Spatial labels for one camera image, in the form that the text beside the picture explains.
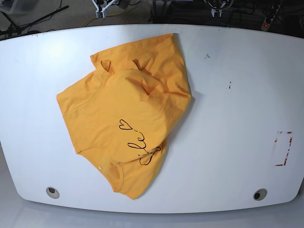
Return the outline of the yellow T-shirt with script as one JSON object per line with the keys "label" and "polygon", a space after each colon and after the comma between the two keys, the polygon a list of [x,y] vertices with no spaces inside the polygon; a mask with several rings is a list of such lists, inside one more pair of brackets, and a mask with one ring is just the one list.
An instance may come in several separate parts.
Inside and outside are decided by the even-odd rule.
{"label": "yellow T-shirt with script", "polygon": [[167,137],[190,100],[187,71],[173,34],[91,56],[95,70],[57,95],[77,154],[114,192],[140,197],[157,176]]}

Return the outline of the red tape rectangle marker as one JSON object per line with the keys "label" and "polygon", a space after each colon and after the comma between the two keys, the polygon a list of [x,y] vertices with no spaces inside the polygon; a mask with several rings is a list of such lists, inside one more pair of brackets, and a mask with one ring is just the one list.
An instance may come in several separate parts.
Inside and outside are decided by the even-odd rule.
{"label": "red tape rectangle marker", "polygon": [[274,141],[273,164],[275,167],[286,165],[293,139],[292,131],[279,131]]}

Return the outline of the black power strip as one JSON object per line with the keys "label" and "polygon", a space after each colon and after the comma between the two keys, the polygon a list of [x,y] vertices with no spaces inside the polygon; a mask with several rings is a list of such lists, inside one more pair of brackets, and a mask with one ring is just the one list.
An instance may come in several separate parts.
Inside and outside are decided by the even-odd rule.
{"label": "black power strip", "polygon": [[281,4],[282,4],[281,0],[273,1],[271,8],[266,12],[266,18],[261,26],[262,31],[268,31],[271,23],[273,22],[274,18],[276,17],[277,12],[280,9]]}

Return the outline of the black tripod stand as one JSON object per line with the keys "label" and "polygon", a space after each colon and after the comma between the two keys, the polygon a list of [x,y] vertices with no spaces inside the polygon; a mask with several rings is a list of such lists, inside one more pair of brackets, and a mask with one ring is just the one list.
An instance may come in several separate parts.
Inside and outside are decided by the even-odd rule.
{"label": "black tripod stand", "polygon": [[58,8],[55,9],[53,12],[33,20],[27,19],[27,15],[21,14],[20,16],[14,18],[5,12],[1,12],[0,14],[9,24],[6,29],[0,29],[0,40],[2,41],[11,38],[41,33],[41,31],[34,30],[33,28],[39,24],[51,20],[55,15],[67,9],[69,9],[69,5],[63,6],[61,1]]}

